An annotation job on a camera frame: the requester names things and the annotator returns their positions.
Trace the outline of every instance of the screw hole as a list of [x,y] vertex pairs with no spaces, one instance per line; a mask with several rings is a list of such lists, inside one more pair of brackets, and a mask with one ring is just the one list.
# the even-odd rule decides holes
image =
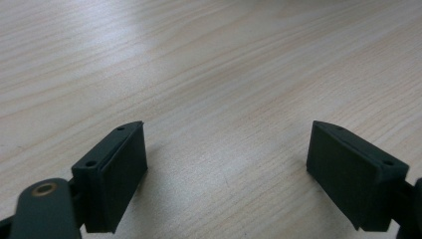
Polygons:
[[32,190],[33,196],[45,196],[56,190],[57,184],[54,182],[47,182],[39,185],[34,190]]
[[392,166],[392,165],[394,165],[394,163],[392,162],[392,161],[389,161],[389,160],[383,160],[382,161],[385,165],[388,165],[388,166]]
[[89,161],[89,162],[85,163],[85,166],[94,166],[96,164],[97,163],[95,161]]

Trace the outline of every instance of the wooden table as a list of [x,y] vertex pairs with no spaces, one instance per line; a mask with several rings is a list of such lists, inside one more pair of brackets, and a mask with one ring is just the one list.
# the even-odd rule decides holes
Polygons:
[[1,218],[134,120],[148,174],[84,238],[394,238],[356,232],[306,160],[323,120],[422,175],[422,2],[0,3]]

